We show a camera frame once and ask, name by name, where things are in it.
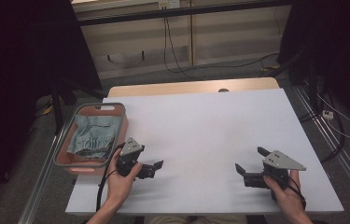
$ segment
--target wall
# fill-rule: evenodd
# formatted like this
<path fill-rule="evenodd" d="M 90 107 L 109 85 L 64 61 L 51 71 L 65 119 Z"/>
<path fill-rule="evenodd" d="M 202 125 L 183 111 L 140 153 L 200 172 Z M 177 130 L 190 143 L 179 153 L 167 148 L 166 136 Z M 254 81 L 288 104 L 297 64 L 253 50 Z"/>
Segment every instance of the wall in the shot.
<path fill-rule="evenodd" d="M 158 9 L 157 0 L 79 1 L 85 0 L 73 2 L 78 18 Z M 236 2 L 239 1 L 183 0 L 180 4 L 182 7 L 199 7 Z M 190 66 L 258 58 L 278 52 L 289 11 L 290 7 L 267 7 L 169 18 L 175 56 L 180 66 Z M 168 67 L 176 68 L 168 33 L 164 50 L 164 19 L 101 24 L 81 29 L 100 79 L 164 70 L 165 51 Z"/>

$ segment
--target white table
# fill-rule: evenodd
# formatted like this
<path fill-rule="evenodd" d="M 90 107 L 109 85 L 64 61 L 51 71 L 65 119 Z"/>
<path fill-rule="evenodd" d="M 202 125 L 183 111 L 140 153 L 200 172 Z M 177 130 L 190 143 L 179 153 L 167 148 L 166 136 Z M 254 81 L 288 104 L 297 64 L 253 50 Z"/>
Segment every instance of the white table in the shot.
<path fill-rule="evenodd" d="M 307 212 L 343 211 L 283 90 L 143 95 L 105 99 L 125 105 L 127 136 L 146 146 L 139 161 L 164 160 L 153 179 L 134 182 L 119 214 L 279 212 L 269 190 L 245 187 L 235 171 L 235 163 L 262 170 L 257 147 L 281 150 L 307 167 L 301 172 Z M 100 179 L 79 176 L 66 212 L 93 213 Z"/>

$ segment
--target human hand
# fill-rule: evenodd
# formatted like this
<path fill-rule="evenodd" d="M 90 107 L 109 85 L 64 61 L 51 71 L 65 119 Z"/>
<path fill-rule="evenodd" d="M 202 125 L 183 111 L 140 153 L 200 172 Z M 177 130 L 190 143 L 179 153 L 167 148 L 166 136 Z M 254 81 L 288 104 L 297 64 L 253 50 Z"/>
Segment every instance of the human hand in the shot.
<path fill-rule="evenodd" d="M 108 173 L 111 175 L 108 177 L 108 193 L 106 200 L 108 203 L 115 204 L 119 208 L 128 198 L 133 182 L 142 169 L 142 164 L 138 162 L 127 176 L 122 176 L 117 173 L 116 163 L 120 152 L 121 150 L 118 149 L 114 153 L 113 159 L 108 166 Z"/>
<path fill-rule="evenodd" d="M 291 170 L 290 178 L 292 178 L 295 182 L 294 183 L 293 181 L 288 180 L 288 184 L 291 187 L 294 189 L 301 188 L 298 170 Z M 306 215 L 302 206 L 301 198 L 297 193 L 290 188 L 283 190 L 270 176 L 264 176 L 264 181 L 268 187 L 273 190 L 280 210 L 292 224 L 312 223 L 311 219 L 309 219 Z"/>
<path fill-rule="evenodd" d="M 116 172 L 116 163 L 120 152 L 121 150 L 118 149 L 116 153 L 114 153 L 113 159 L 108 165 L 108 172 L 110 175 L 108 177 L 107 199 L 101 209 L 88 221 L 89 224 L 108 223 L 128 198 L 133 181 L 142 169 L 142 164 L 137 163 L 127 176 L 119 175 Z"/>

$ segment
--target gray cloth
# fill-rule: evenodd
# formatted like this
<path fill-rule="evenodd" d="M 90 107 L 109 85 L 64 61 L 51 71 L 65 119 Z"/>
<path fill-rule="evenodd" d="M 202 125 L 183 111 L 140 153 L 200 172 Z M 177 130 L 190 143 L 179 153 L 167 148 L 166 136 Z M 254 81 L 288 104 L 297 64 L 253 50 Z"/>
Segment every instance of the gray cloth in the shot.
<path fill-rule="evenodd" d="M 78 127 L 67 152 L 85 159 L 107 157 L 120 126 L 120 117 L 75 115 L 75 123 Z"/>

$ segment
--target forearm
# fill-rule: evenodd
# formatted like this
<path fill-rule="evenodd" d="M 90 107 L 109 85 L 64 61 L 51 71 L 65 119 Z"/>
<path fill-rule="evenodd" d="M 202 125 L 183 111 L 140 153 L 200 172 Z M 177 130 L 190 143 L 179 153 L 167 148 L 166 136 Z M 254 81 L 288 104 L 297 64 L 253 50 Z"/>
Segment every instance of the forearm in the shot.
<path fill-rule="evenodd" d="M 291 224 L 313 224 L 306 213 L 300 213 L 294 217 L 287 217 Z"/>
<path fill-rule="evenodd" d="M 89 224 L 106 224 L 117 213 L 120 208 L 119 203 L 110 200 L 105 201 L 102 207 L 88 221 Z"/>

